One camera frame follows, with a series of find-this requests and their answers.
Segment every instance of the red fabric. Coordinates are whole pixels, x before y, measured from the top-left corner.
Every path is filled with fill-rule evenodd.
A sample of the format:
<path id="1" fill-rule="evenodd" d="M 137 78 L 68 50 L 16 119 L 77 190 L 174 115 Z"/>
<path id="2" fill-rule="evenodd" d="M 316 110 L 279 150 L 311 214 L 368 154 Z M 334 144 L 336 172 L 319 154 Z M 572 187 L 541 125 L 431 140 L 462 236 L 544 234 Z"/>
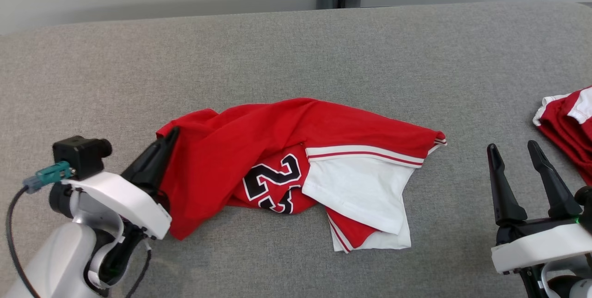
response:
<path id="1" fill-rule="evenodd" d="M 569 116 L 583 90 L 547 104 L 539 130 L 571 159 L 586 184 L 592 185 L 592 119 L 580 124 Z"/>
<path id="2" fill-rule="evenodd" d="M 425 159 L 435 138 L 444 139 L 438 131 L 306 98 L 237 106 L 221 114 L 213 110 L 190 113 L 162 127 L 157 136 L 166 135 L 174 126 L 180 127 L 180 134 L 161 189 L 171 202 L 170 232 L 177 239 L 187 237 L 225 205 L 258 207 L 269 197 L 265 202 L 281 212 L 287 190 L 294 203 L 292 213 L 313 205 L 315 201 L 297 187 L 302 186 L 309 168 L 305 148 L 356 144 Z M 281 185 L 258 178 L 268 191 L 249 199 L 243 181 L 247 173 L 264 163 L 280 177 L 288 175 L 287 168 L 294 164 L 283 165 L 281 160 L 290 153 L 302 176 Z M 335 217 L 344 229 L 340 225 L 349 219 Z"/>

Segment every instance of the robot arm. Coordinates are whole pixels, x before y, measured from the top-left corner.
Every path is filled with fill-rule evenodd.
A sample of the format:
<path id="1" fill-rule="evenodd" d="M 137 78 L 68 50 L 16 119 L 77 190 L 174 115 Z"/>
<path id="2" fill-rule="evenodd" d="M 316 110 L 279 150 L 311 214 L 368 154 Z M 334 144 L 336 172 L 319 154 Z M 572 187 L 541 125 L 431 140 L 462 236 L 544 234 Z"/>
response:
<path id="1" fill-rule="evenodd" d="M 495 270 L 519 273 L 529 298 L 592 298 L 592 193 L 584 187 L 574 197 L 535 141 L 530 158 L 541 174 L 549 217 L 528 220 L 506 180 L 505 165 L 495 144 L 487 148 L 497 231 L 491 249 Z M 549 278 L 550 271 L 575 276 Z"/>
<path id="2" fill-rule="evenodd" d="M 137 245 L 164 238 L 172 219 L 159 187 L 178 135 L 175 128 L 156 140 L 121 175 L 102 172 L 111 154 L 106 140 L 75 136 L 53 145 L 56 165 L 25 184 L 34 192 L 58 180 L 49 203 L 72 222 L 52 233 L 24 271 L 40 297 L 107 297 Z M 19 279 L 5 297 L 34 296 Z"/>

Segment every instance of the folded red and white clothing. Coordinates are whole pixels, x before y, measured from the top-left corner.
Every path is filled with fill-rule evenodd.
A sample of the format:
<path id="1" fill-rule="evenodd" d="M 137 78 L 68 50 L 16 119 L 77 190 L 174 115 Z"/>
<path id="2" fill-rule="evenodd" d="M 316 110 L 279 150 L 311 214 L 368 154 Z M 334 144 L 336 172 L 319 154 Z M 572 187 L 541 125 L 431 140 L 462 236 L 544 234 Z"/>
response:
<path id="1" fill-rule="evenodd" d="M 225 205 L 297 214 L 325 205 L 335 251 L 411 246 L 402 191 L 440 131 L 314 99 L 203 110 L 180 134 L 161 188 L 184 239 Z"/>
<path id="2" fill-rule="evenodd" d="M 576 165 L 592 185 L 592 87 L 543 98 L 532 122 Z"/>

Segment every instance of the jersey number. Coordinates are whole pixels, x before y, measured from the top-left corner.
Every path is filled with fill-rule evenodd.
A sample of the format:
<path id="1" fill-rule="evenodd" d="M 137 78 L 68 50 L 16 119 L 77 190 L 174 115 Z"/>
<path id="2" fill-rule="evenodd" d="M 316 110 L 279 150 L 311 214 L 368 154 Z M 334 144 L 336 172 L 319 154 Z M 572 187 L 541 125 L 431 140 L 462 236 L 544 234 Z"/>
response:
<path id="1" fill-rule="evenodd" d="M 249 173 L 243 178 L 243 185 L 249 201 L 253 201 L 269 192 L 267 182 L 273 182 L 278 186 L 298 181 L 301 177 L 298 160 L 290 154 L 281 160 L 284 171 L 275 171 L 265 164 L 259 164 L 249 170 Z M 268 195 L 259 201 L 259 206 L 264 209 L 273 210 L 277 213 L 291 214 L 293 210 L 292 188 L 298 188 L 299 185 L 290 186 L 284 197 L 277 203 L 273 203 L 271 196 Z"/>

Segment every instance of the red stripe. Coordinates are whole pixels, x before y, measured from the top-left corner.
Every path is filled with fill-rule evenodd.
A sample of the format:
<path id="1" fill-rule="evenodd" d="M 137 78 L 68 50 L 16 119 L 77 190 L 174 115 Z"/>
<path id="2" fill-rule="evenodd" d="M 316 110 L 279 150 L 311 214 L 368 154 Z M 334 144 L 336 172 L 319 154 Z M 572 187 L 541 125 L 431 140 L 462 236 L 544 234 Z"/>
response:
<path id="1" fill-rule="evenodd" d="M 312 155 L 312 156 L 308 156 L 308 157 L 309 158 L 319 158 L 319 157 L 331 157 L 331 156 L 339 156 L 339 155 L 373 155 L 373 156 L 379 156 L 379 157 L 391 159 L 392 161 L 400 161 L 402 163 L 408 163 L 408 164 L 421 166 L 421 163 L 416 163 L 414 161 L 405 161 L 403 159 L 398 159 L 395 157 L 383 155 L 382 153 L 376 153 L 376 152 L 370 152 L 370 151 L 333 152 L 333 153 L 323 153 L 322 155 Z"/>
<path id="2" fill-rule="evenodd" d="M 335 235 L 337 236 L 337 239 L 339 239 L 339 242 L 341 243 L 341 246 L 343 247 L 343 249 L 345 249 L 348 253 L 351 252 L 349 250 L 349 248 L 347 248 L 347 246 L 345 245 L 345 243 L 343 242 L 343 240 L 341 239 L 341 237 L 339 236 L 339 233 L 337 233 L 337 230 L 335 229 L 335 227 L 333 226 L 333 224 L 332 224 L 331 221 L 329 221 L 329 225 L 331 226 L 331 228 L 335 232 Z"/>

